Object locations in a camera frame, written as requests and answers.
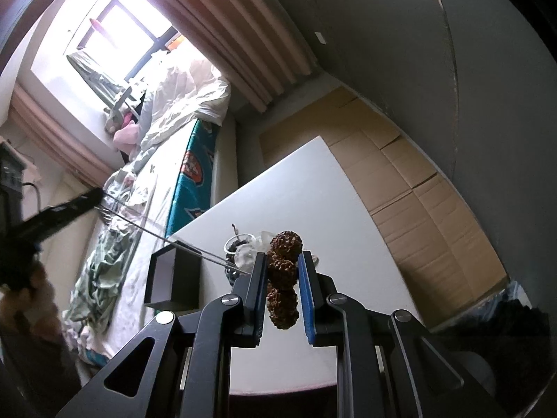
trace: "pink curtain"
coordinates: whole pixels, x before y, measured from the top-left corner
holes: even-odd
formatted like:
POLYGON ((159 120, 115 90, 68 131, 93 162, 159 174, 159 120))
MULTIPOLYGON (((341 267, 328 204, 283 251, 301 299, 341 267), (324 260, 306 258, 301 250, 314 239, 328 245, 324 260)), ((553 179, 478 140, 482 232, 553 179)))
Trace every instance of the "pink curtain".
POLYGON ((149 0, 260 112, 315 56, 276 0, 149 0))
POLYGON ((68 133, 16 83, 9 118, 52 160, 65 166, 78 179, 102 186, 113 169, 68 133))

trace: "cardboard box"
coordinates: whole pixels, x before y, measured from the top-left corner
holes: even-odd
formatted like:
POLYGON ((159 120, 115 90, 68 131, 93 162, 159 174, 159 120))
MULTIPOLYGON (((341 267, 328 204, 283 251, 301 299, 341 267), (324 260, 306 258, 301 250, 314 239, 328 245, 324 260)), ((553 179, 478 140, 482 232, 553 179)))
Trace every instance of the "cardboard box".
POLYGON ((266 167, 319 135, 375 221, 425 325, 504 286, 495 250, 452 185, 396 126, 345 88, 263 133, 266 167))

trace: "tabletop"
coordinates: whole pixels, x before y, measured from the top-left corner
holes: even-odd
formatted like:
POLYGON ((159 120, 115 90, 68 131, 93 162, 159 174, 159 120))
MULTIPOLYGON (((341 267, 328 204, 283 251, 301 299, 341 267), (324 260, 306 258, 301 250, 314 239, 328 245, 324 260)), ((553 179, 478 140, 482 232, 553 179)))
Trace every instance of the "tabletop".
MULTIPOLYGON (((352 184, 321 137, 281 160, 178 231, 175 236, 223 255, 240 232, 295 231, 319 257, 317 271, 338 292, 385 314, 407 309, 419 317, 405 282, 352 184)), ((224 268, 202 262, 200 303, 230 292, 224 268)), ((278 330, 265 311, 256 349, 233 348, 230 394, 278 394, 336 384, 336 349, 307 342, 300 318, 278 330)))

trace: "black square box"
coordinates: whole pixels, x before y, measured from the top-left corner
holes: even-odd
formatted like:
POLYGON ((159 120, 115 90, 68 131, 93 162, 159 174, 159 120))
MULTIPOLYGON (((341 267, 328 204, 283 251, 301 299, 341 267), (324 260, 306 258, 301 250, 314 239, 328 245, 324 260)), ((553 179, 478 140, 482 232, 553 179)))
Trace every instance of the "black square box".
POLYGON ((173 245, 161 248, 151 256, 145 305, 161 311, 199 309, 200 272, 201 259, 198 256, 173 245))

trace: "green fabric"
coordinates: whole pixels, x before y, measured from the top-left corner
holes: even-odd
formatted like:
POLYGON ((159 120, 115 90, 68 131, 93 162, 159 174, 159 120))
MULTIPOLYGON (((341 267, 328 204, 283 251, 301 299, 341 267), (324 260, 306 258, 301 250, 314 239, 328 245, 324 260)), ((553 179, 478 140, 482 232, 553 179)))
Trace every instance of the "green fabric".
POLYGON ((132 225, 117 224, 102 230, 72 292, 66 319, 86 321, 95 331, 104 332, 139 236, 132 225))
POLYGON ((66 55, 66 58, 108 108, 114 106, 118 93, 127 88, 127 83, 117 83, 108 76, 102 67, 90 57, 86 48, 66 55))

